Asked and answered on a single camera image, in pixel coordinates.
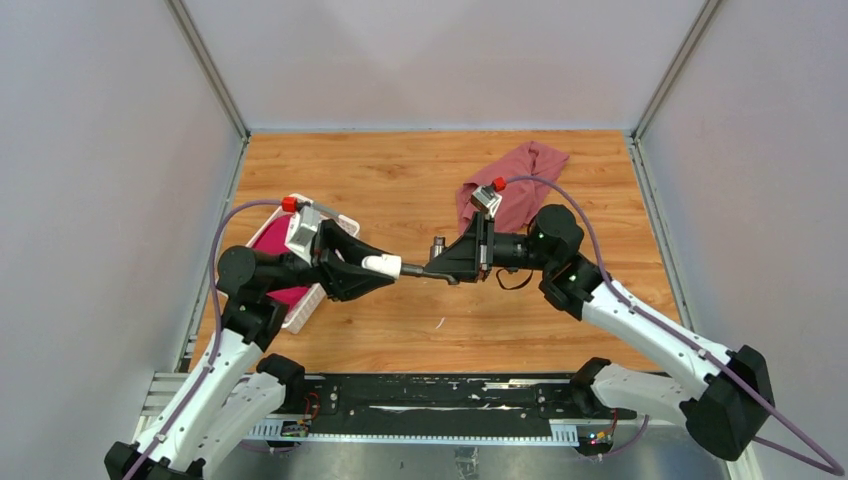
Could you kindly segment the white pipe elbow fitting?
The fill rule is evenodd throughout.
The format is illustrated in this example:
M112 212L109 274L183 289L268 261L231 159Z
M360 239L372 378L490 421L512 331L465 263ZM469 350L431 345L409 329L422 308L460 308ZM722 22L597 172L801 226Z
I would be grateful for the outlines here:
M362 259L361 267L397 280L401 275L403 261L400 256L392 254L369 255Z

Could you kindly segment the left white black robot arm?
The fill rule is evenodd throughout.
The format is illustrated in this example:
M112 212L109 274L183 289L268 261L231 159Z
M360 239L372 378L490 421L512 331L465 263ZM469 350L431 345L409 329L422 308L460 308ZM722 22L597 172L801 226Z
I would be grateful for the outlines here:
M393 284L402 264L333 220L321 221L304 245L284 253L225 250L217 264L217 287L227 297L218 331L151 426L110 448L108 477L207 478L262 418L305 403L303 366L267 352L288 312L270 293L319 284L335 300L354 300Z

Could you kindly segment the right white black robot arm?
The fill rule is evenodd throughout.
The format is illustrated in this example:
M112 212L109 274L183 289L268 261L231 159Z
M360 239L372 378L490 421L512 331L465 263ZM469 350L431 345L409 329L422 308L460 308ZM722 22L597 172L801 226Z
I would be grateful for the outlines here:
M571 403L584 417L605 409L641 412L686 429L715 457L738 460L775 404L764 356L696 335L630 294L582 255L584 231L563 205L547 205L526 233L498 233L476 212L452 243L436 237L428 273L482 281L499 269L539 271L539 289L556 310L603 329L641 352L663 376L593 358L577 373Z

